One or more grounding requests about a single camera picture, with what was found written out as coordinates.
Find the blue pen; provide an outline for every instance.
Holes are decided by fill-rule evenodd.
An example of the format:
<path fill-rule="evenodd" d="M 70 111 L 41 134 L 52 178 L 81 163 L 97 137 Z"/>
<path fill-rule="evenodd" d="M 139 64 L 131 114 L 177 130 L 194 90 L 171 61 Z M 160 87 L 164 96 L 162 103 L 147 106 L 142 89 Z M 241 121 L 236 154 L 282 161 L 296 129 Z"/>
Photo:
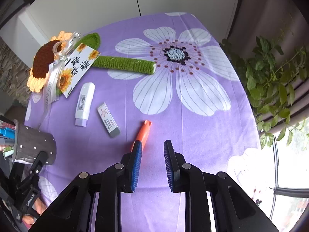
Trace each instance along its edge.
<path fill-rule="evenodd" d="M 0 133 L 7 138 L 15 138 L 15 133 L 10 130 L 0 128 Z"/>

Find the white ribbon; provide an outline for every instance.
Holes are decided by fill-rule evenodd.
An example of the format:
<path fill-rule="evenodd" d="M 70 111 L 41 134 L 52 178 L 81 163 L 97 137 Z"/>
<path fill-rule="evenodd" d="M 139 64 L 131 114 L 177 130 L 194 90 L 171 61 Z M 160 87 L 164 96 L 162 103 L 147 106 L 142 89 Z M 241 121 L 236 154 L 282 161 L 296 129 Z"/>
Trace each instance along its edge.
<path fill-rule="evenodd" d="M 37 129 L 39 129 L 50 111 L 51 103 L 59 99 L 59 85 L 61 79 L 61 73 L 65 66 L 65 60 L 73 50 L 75 44 L 82 38 L 82 34 L 74 32 L 70 39 L 66 41 L 57 42 L 53 46 L 53 53 L 56 56 L 54 61 L 54 66 L 48 73 L 47 83 L 44 85 L 43 95 L 44 95 L 44 112 L 41 121 L 38 124 Z M 64 47 L 60 52 L 57 51 L 58 46 L 64 44 Z"/>

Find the pen holder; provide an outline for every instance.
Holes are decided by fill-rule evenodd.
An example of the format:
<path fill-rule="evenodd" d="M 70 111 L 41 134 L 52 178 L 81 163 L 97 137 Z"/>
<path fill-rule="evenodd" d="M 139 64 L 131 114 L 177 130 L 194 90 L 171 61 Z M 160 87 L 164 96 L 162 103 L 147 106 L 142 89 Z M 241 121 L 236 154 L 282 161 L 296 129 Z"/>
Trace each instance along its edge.
<path fill-rule="evenodd" d="M 56 159 L 56 142 L 50 133 L 25 126 L 14 120 L 16 125 L 13 161 L 32 164 L 38 154 L 47 153 L 46 165 L 52 165 Z"/>

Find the orange marker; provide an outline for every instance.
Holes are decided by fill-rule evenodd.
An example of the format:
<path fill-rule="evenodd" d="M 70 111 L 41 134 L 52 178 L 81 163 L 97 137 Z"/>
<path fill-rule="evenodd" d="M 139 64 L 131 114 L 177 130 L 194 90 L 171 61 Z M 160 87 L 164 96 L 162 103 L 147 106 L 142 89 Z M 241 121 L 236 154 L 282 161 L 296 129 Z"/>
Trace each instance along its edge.
<path fill-rule="evenodd" d="M 138 135 L 135 139 L 135 140 L 139 140 L 142 143 L 142 150 L 144 150 L 144 147 L 146 145 L 146 141 L 147 141 L 147 138 L 148 138 L 148 135 L 149 135 L 151 125 L 152 125 L 151 121 L 145 120 L 142 128 L 140 129 L 140 131 L 139 131 L 139 133 L 138 133 Z"/>

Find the person's hand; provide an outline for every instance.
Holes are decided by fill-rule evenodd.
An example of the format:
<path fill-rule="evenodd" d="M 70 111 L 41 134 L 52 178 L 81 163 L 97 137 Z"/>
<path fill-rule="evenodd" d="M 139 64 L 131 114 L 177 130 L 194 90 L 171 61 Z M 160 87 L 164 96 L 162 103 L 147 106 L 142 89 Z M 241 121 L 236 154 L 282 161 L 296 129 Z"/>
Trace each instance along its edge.
<path fill-rule="evenodd" d="M 37 211 L 39 215 L 43 214 L 43 212 L 47 209 L 46 205 L 40 200 L 40 198 L 37 198 L 34 202 L 34 209 Z M 30 215 L 24 215 L 23 216 L 23 222 L 32 226 L 34 224 L 34 218 Z"/>

